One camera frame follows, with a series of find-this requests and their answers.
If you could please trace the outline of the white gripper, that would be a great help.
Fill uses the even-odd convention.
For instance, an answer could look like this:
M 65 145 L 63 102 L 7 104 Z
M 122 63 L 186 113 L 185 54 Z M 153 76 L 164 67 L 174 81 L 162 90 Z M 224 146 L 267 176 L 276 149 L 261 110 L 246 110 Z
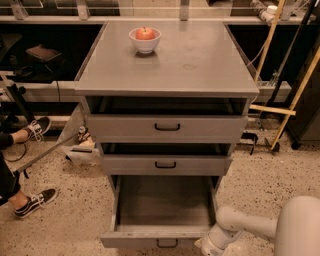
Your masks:
M 221 239 L 206 236 L 198 239 L 194 245 L 204 256 L 222 256 L 224 253 L 224 244 Z

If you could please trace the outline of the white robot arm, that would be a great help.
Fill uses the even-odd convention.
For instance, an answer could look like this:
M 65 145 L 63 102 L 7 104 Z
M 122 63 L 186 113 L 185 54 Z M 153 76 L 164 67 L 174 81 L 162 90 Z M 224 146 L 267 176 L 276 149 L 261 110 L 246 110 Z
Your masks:
M 320 256 L 320 199 L 291 198 L 277 218 L 221 207 L 216 212 L 216 223 L 195 246 L 203 256 L 222 256 L 242 232 L 272 242 L 274 256 Z

